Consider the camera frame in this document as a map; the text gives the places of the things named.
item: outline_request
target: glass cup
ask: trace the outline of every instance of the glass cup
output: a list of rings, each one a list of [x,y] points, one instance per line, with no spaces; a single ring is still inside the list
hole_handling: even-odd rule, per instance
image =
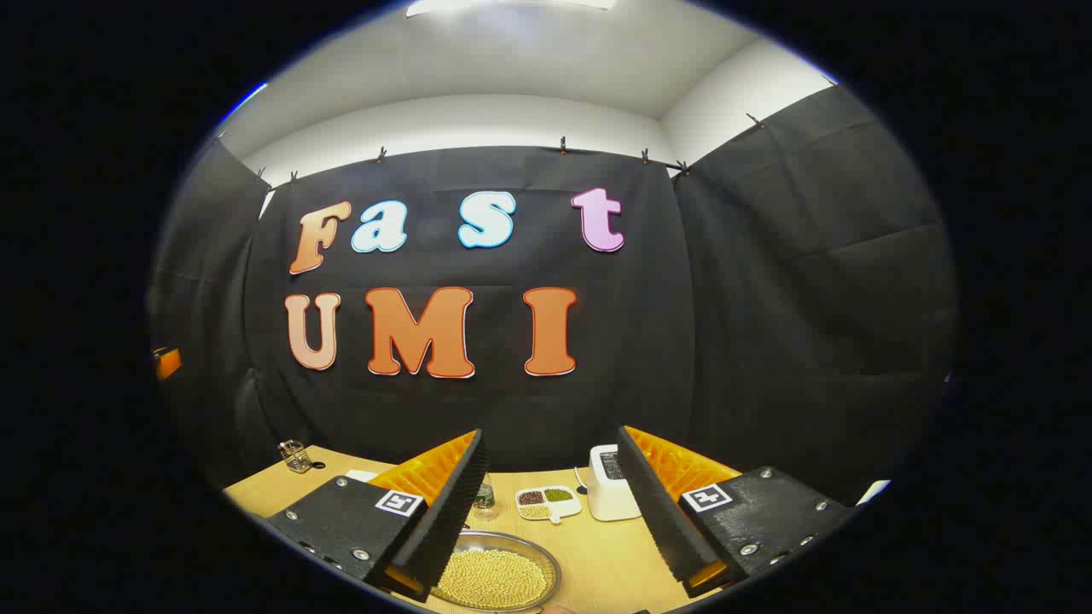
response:
[[[474,497],[474,518],[487,522],[497,518],[497,497],[494,496],[492,480],[488,473],[482,480],[478,494]]]

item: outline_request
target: divided plate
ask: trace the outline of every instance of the divided plate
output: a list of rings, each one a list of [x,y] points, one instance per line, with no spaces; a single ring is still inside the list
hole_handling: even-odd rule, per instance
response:
[[[546,491],[565,491],[569,493],[571,499],[565,499],[561,501],[551,501],[546,498]],[[524,493],[538,493],[543,496],[543,503],[541,504],[520,504],[520,495]],[[536,507],[545,507],[549,510],[549,516],[535,517],[530,516],[524,510]],[[515,509],[520,512],[520,516],[527,520],[546,520],[549,519],[554,524],[560,524],[561,518],[566,516],[572,516],[574,513],[580,513],[583,507],[580,505],[580,499],[577,498],[577,493],[572,492],[572,488],[568,486],[539,486],[537,488],[524,488],[515,493]]]

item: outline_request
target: small glass jar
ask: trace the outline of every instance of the small glass jar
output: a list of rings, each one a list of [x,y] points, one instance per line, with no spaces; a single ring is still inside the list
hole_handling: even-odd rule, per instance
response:
[[[486,473],[474,497],[474,519],[488,522],[497,518],[497,497],[492,493],[492,479]]]
[[[294,439],[282,441],[277,448],[281,450],[281,458],[288,469],[296,473],[305,473],[311,469],[311,457],[307,456],[304,445]]]

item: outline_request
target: blue letter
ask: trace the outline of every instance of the blue letter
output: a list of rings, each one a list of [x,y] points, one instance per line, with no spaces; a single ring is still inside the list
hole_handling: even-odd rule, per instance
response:
[[[512,236],[515,199],[508,192],[474,192],[459,205],[459,215],[468,224],[459,227],[463,247],[497,247]]]
[[[396,200],[384,200],[364,210],[364,224],[353,233],[353,249],[361,253],[375,250],[394,251],[406,243],[402,225],[406,221],[406,205]]]

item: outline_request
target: pink letter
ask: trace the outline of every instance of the pink letter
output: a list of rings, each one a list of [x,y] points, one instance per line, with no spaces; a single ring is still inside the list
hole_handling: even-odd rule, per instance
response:
[[[572,197],[572,206],[580,209],[580,225],[584,243],[596,251],[617,251],[625,238],[621,233],[610,232],[608,213],[621,213],[621,204],[607,200],[607,191],[594,188]]]
[[[293,294],[284,299],[284,308],[288,310],[288,345],[300,365],[321,371],[330,368],[337,356],[334,310],[341,305],[341,296],[325,293],[314,298],[314,306],[319,308],[319,331],[322,333],[322,345],[318,350],[311,350],[307,344],[307,320],[304,315],[310,302],[301,294]]]

